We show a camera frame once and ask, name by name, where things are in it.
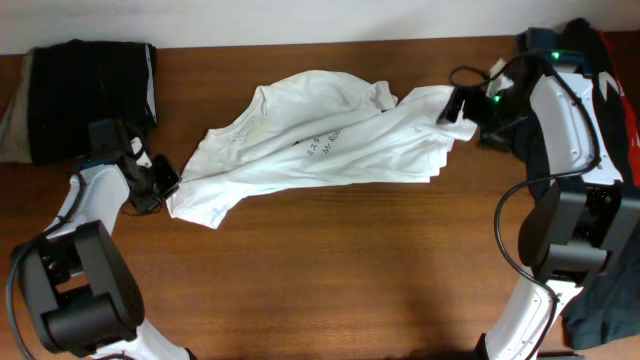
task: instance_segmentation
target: black cloth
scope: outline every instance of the black cloth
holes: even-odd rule
[[[121,119],[143,133],[155,127],[147,103],[155,63],[155,48],[143,43],[72,40],[36,48],[27,112],[33,163],[90,153],[92,121]]]
[[[558,47],[583,52],[593,72],[593,104],[600,132],[607,151],[624,180],[626,190],[637,194],[633,187],[631,167],[627,160],[628,143],[625,112],[615,89],[602,96],[598,74],[608,72],[615,78],[613,65],[600,34],[585,20],[567,25],[559,37]],[[549,164],[542,130],[535,115],[519,124],[513,132],[513,153],[527,166],[527,178],[549,175]],[[537,183],[529,188],[536,201],[549,184]],[[583,350],[610,341],[640,334],[640,227],[628,240],[617,265],[608,274],[599,276],[562,312],[569,345]]]

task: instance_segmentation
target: red fabric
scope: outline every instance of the red fabric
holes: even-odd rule
[[[600,38],[607,47],[609,54],[611,54],[611,46],[607,42],[605,33],[600,32]],[[622,106],[624,107],[625,122],[627,125],[627,140],[629,141],[629,165],[631,166],[631,173],[633,175],[633,184],[636,187],[640,187],[640,138],[638,137],[636,113],[633,111],[631,103],[629,103],[629,100],[624,94],[620,80],[618,80],[617,76],[614,74],[612,74],[612,76],[618,84],[620,99],[622,101]]]

